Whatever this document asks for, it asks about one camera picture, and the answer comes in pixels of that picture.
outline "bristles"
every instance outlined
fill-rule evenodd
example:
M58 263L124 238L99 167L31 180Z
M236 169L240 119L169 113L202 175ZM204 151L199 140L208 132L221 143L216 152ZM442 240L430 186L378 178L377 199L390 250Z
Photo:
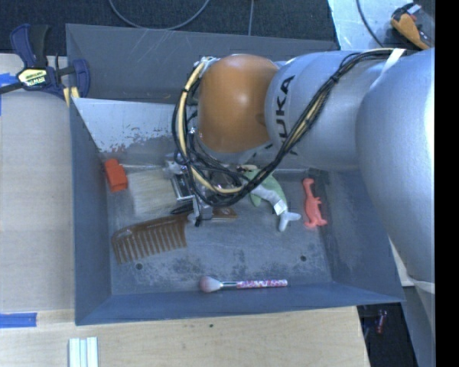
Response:
M136 215L156 213L177 203L174 188L162 169L128 174L128 182Z
M219 280L209 276L203 276L199 281L199 287L204 292L214 292L221 289L222 284Z

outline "orange block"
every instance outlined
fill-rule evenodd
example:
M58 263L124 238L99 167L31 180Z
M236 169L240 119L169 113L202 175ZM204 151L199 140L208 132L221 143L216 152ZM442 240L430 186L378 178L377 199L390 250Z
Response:
M119 164L117 159L105 161L104 167L111 192L119 192L128 187L128 178L125 175L124 167Z

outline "gray bin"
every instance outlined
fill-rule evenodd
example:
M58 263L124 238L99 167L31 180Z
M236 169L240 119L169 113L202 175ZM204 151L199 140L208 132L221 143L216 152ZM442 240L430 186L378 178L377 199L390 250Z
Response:
M334 49L333 44L315 41L97 26L70 25L67 32L68 57L85 58L90 65L90 97L144 102L164 99L168 104L176 102L192 63L203 55L221 57L238 50L287 60ZM164 54L161 65L150 66L160 55L160 47L171 54ZM120 76L119 72L129 74ZM158 88L160 76L163 88ZM290 210L305 217L301 180L314 177L316 194L324 203L326 226L310 231L301 220L291 222L280 233L271 207L265 203L253 206L245 198L234 206L238 219L232 222L203 222L201 227L188 223L187 248L118 264L110 237L119 225L125 202L122 194L116 198L106 188L103 161L106 157L129 161L132 153L129 148L111 154L101 151L87 126L72 105L76 324L274 313L404 300L388 236L360 173L324 173L289 161L283 162L275 177ZM174 150L169 137L153 140L147 138L137 147L136 155L143 155L145 148L146 158L153 160ZM153 148L160 151L154 158ZM129 216L123 221L129 222ZM197 287L204 274L222 281L286 278L288 286L205 294Z

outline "black cable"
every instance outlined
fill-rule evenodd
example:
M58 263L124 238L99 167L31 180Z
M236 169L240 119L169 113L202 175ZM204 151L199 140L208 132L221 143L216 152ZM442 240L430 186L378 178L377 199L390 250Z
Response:
M129 24L130 26L133 26L134 28L144 28L147 30L177 30L178 28L182 28L183 26L191 23L193 20L195 20L201 13L204 11L204 9L207 7L209 4L210 0L206 0L203 4L203 6L197 11L191 18L187 19L185 22L177 24L175 26L169 27L169 28L147 28L145 26L140 26L139 24L134 23L133 21L130 21L129 19L125 18L119 11L118 9L114 6L114 2L112 0L108 0L110 8L114 11L114 13L118 16L119 19L124 21L126 24Z
M210 192L211 196L206 196L197 186L197 182L192 175L193 168L198 174L204 175L203 171L209 171L211 173L221 173L229 177L233 181L233 185L242 186L238 179L242 178L242 175L237 171L231 171L228 168L220 164L219 161L212 158L207 154L202 154L197 151L194 146L194 134L190 133L187 136L187 128L184 128L184 134L187 138L187 156L181 153L181 146L175 129L176 115L180 107L179 103L176 105L174 111L174 117L172 119L172 134L174 136L175 144L177 146L178 153L177 158L182 158L181 164L187 166L189 173L190 187L192 191L206 204L211 206L231 206L248 193L251 193L258 185L260 185L266 178L268 178L277 166L281 163L285 155L287 155L292 148L306 135L306 133L311 129L312 125L317 120L323 106L326 104L328 97L330 96L331 90L339 82L340 78L348 73L352 68L354 68L358 63L365 60L383 60L391 54L391 49L382 49L382 50L371 50L362 53L351 53L348 54L345 58L342 59L338 69L335 73L328 78L328 80L320 87L320 89L314 94L311 101L308 103L304 111L301 113L300 117L294 123L293 128L291 129L288 137L280 147L275 159L269 164L265 165L259 170L257 175L254 176L251 180L246 181L246 185L236 193L218 193Z
M364 13L362 12L362 8L360 7L360 2L359 2L359 0L355 0L355 2L356 2L356 5L357 5L357 10L359 11L360 17L362 18L362 22L363 22L364 25L366 26L368 32L370 33L370 35L374 38L374 41L377 42L377 44L378 44L380 47L384 47L384 46L383 46L383 43L382 43L382 42L377 38L377 36L374 34L373 29L370 28L369 23L367 23L366 17L365 17L365 15L364 15Z
M253 23L253 5L255 3L255 0L252 0L252 3L250 5L250 19L248 23L248 35L252 35L252 23Z

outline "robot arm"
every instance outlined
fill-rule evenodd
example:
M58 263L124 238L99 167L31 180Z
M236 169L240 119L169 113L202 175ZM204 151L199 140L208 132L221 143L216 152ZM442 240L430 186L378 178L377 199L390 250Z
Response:
M435 49L393 63L392 54L339 50L282 65L239 55L200 75L202 61L176 107L173 134L194 192L211 206L241 200L284 157L325 171L360 169L409 276L432 285L419 290L432 318ZM187 94L199 84L200 118L189 127ZM252 179L239 172L269 143L277 149L273 161Z

